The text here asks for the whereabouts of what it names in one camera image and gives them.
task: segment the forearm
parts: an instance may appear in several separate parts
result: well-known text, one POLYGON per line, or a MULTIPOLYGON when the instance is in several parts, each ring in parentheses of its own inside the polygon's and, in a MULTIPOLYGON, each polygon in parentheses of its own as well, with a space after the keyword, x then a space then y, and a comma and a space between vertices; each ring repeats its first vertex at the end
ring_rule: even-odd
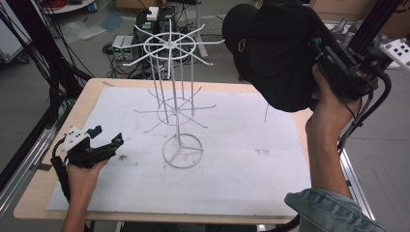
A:
POLYGON ((307 136, 311 185, 351 197, 341 170, 337 139, 307 136))
POLYGON ((84 231, 85 217, 90 199, 91 195, 88 197, 72 197, 66 220, 64 221, 63 232, 84 231))

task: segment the black cloth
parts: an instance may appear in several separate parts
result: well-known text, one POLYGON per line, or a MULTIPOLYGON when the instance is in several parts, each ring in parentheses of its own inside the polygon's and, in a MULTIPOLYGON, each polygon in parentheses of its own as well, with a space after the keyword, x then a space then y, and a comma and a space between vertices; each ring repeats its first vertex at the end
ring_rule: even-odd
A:
POLYGON ((272 107, 295 112, 313 104, 316 63, 312 39, 337 42, 314 10, 292 4, 249 4, 232 8, 222 36, 240 77, 249 81, 272 107))

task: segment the floor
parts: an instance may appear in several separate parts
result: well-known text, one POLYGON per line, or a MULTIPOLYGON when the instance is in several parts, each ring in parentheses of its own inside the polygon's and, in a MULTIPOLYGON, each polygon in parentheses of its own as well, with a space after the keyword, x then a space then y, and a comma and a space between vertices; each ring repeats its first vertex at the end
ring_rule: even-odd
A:
MULTIPOLYGON (((86 9, 60 18, 61 23, 84 21, 87 27, 100 25, 109 16, 109 11, 91 14, 86 9)), ((132 32, 132 14, 122 14, 118 27, 111 28, 89 41, 75 40, 70 47, 94 76, 104 77, 110 72, 109 60, 102 53, 105 44, 116 35, 132 32)), ((205 18, 206 25, 212 24, 212 34, 220 34, 221 23, 217 17, 205 18)), ((219 38, 204 37, 204 41, 219 38)), ((64 47, 56 40, 63 54, 64 47)), ((196 81, 242 83, 238 80, 231 54, 223 44, 207 45, 208 61, 213 67, 195 64, 196 81)), ((392 93, 386 102, 371 115, 362 128, 355 131, 348 140, 346 150, 359 178, 374 217, 382 222, 388 231, 404 232, 410 227, 410 72, 403 69, 388 70, 393 83, 392 93)), ((376 97, 383 90, 383 85, 376 97)), ((0 70, 0 170, 9 162, 28 133, 48 108, 48 86, 33 63, 12 62, 0 70)), ((0 217, 0 231, 58 231, 61 220, 26 220, 13 216, 13 209, 19 195, 0 217)), ((115 222, 99 221, 95 231, 114 231, 115 222)))

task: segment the wooden table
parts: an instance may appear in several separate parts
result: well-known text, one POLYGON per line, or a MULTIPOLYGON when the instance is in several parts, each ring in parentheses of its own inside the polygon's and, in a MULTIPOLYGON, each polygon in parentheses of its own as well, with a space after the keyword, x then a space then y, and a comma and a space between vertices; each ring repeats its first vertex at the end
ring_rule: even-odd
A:
MULTIPOLYGON (((170 81, 165 81, 164 88, 172 88, 170 81)), ((207 91, 224 91, 224 92, 241 92, 255 93, 256 90, 247 84, 220 84, 220 83, 197 83, 203 90, 207 91)), ((78 98, 73 110, 64 123, 60 132, 57 134, 51 148, 56 141, 63 138, 64 133, 68 131, 69 126, 82 128, 96 104, 100 92, 104 87, 135 87, 135 88, 152 88, 153 81, 149 80, 129 80, 129 79, 107 79, 94 78, 88 81, 83 92, 78 98)), ((305 123, 311 115, 310 110, 299 111, 294 113, 293 120, 298 131, 298 135, 303 147, 304 155, 308 165, 308 152, 305 134, 305 123)), ((50 164, 51 149, 45 155, 43 163, 50 164)), ((57 176, 53 169, 49 171, 38 170, 24 192, 20 201, 15 208, 17 218, 64 218, 64 211, 49 211, 46 209, 48 200, 58 182, 57 176)), ((233 216, 202 216, 202 215, 170 215, 170 214, 127 214, 127 213, 94 213, 87 215, 88 219, 93 220, 130 220, 130 221, 171 221, 171 222, 200 222, 200 223, 253 223, 253 224, 276 224, 283 223, 288 218, 272 217, 233 217, 233 216)))

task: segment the electronic equipment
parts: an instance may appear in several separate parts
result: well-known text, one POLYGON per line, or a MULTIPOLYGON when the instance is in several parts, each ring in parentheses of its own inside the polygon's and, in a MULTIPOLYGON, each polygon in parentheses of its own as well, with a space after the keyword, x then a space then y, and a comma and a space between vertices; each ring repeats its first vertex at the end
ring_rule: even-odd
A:
MULTIPOLYGON (((150 21, 147 19, 147 11, 141 11, 135 20, 135 25, 143 31, 146 31, 151 34, 158 34, 158 21, 150 21)), ((138 44, 144 43, 148 38, 149 35, 138 31, 136 28, 133 28, 133 33, 135 35, 135 42, 138 44)))
POLYGON ((125 36, 117 36, 115 37, 114 43, 112 43, 112 51, 114 52, 116 60, 124 60, 123 50, 121 49, 124 38, 125 36))
POLYGON ((136 58, 136 47, 126 47, 135 44, 134 36, 126 36, 123 41, 122 50, 124 55, 124 60, 133 61, 136 58))
POLYGON ((149 13, 147 14, 147 20, 148 21, 157 21, 159 10, 160 9, 158 7, 150 7, 149 8, 149 13))
POLYGON ((169 19, 171 19, 172 29, 176 32, 175 6, 160 9, 158 22, 160 24, 160 33, 169 32, 169 19))

